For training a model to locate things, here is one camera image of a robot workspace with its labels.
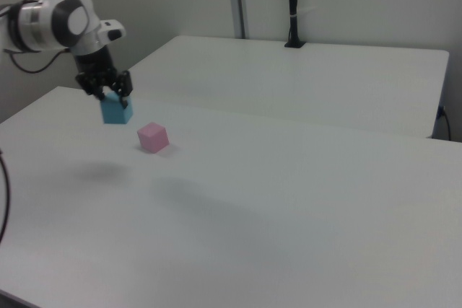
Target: black pole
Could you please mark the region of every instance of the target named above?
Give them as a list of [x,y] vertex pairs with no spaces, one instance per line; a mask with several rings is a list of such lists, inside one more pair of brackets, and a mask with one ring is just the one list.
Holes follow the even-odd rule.
[[305,44],[304,41],[300,41],[298,38],[297,1],[298,0],[289,0],[290,31],[289,40],[285,44],[285,47],[289,48],[300,48]]

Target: black cable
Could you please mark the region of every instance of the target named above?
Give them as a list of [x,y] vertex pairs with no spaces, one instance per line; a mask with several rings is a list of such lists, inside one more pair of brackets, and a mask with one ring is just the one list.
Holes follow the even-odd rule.
[[22,68],[17,62],[16,62],[16,59],[14,59],[14,54],[13,53],[10,53],[9,54],[9,58],[12,60],[12,63],[14,64],[14,66],[16,66],[19,70],[21,70],[22,72],[25,72],[26,74],[38,74],[42,71],[45,71],[46,69],[48,69],[50,67],[51,64],[53,64],[53,62],[63,53],[67,53],[69,52],[69,50],[60,50],[54,57],[52,57],[52,59],[50,60],[50,62],[48,64],[46,64],[43,68],[39,69],[39,70],[35,70],[35,71],[31,71],[31,70],[26,70],[24,68]]
[[1,229],[0,229],[0,244],[1,244],[1,241],[3,240],[6,226],[8,224],[9,205],[11,203],[11,185],[9,184],[8,170],[6,169],[6,164],[1,154],[2,152],[0,149],[0,164],[1,164],[2,171],[3,171],[3,175],[5,177],[5,198],[6,199],[5,199],[5,212],[4,212],[3,221],[1,223]]
[[446,119],[446,125],[448,126],[448,140],[449,140],[449,141],[452,141],[452,140],[451,140],[451,136],[450,136],[449,119],[448,119],[448,115],[446,114],[446,112],[444,112],[444,116],[445,116],[445,119]]

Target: blue cube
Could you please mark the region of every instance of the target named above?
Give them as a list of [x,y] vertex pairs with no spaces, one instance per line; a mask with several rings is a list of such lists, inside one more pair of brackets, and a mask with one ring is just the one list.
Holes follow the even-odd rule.
[[130,97],[127,97],[128,106],[123,109],[118,95],[115,92],[107,93],[101,104],[101,112],[105,124],[127,124],[133,115],[133,106]]

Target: table surface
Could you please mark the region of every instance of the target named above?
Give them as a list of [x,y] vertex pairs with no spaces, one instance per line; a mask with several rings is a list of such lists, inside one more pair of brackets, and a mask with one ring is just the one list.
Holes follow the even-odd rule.
[[[57,88],[0,125],[1,290],[44,308],[460,306],[460,144],[133,103],[105,125]],[[151,121],[158,154],[136,135]]]
[[134,95],[417,137],[432,135],[442,50],[180,36],[131,70]]

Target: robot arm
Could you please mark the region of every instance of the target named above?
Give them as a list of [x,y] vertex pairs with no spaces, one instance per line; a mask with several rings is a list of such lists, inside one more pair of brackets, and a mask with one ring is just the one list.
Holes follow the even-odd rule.
[[123,107],[133,90],[130,73],[117,72],[106,45],[125,34],[121,23],[99,19],[92,0],[21,1],[0,7],[0,48],[10,53],[68,48],[82,89],[103,100],[103,87],[110,87]]

